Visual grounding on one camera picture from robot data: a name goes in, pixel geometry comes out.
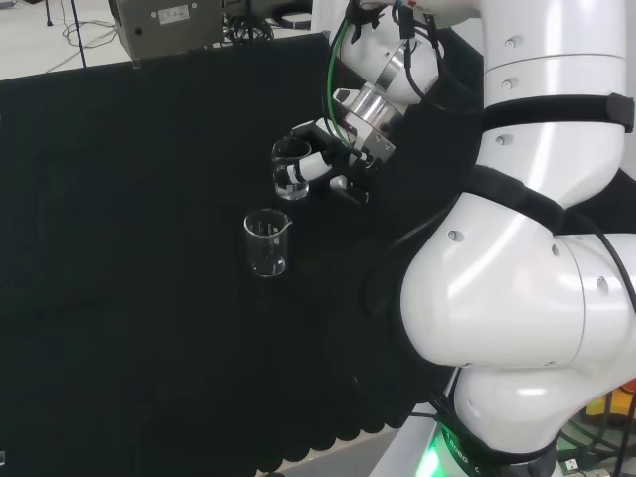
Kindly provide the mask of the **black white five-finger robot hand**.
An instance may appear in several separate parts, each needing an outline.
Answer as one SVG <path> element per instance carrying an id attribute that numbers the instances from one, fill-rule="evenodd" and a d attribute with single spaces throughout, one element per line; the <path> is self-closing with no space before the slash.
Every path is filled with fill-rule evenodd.
<path id="1" fill-rule="evenodd" d="M 395 153 L 396 147 L 373 130 L 364 140 L 329 119 L 293 127 L 286 136 L 299 147 L 282 160 L 277 173 L 284 189 L 328 189 L 356 205 L 372 198 L 371 177 Z"/>

